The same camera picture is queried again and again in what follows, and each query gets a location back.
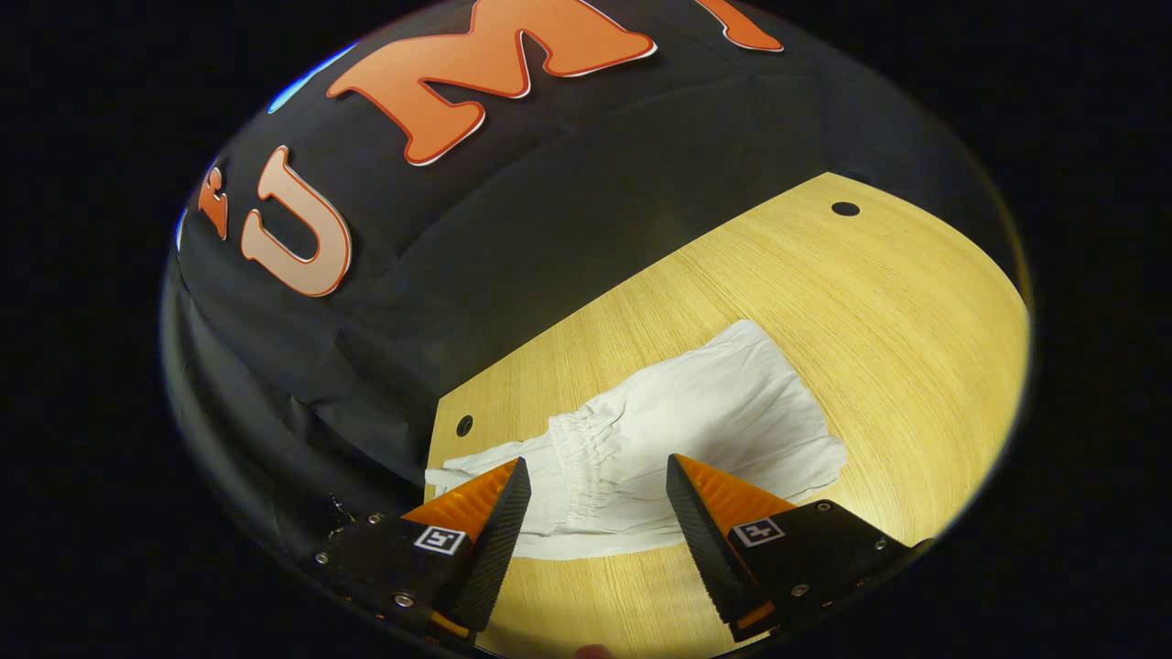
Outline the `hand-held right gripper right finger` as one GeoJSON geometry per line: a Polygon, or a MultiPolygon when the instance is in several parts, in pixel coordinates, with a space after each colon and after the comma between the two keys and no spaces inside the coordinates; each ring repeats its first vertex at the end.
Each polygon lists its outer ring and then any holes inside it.
{"type": "Polygon", "coordinates": [[[841,504],[796,505],[674,453],[666,492],[700,580],[736,643],[788,637],[874,592],[933,546],[908,546],[841,504]]]}

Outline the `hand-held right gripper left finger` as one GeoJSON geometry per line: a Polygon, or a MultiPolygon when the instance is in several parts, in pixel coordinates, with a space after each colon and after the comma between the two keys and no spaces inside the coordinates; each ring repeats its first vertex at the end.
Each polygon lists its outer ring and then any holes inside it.
{"type": "Polygon", "coordinates": [[[311,553],[311,580],[413,641],[473,646],[493,616],[531,498],[511,458],[401,516],[372,512],[311,553]]]}

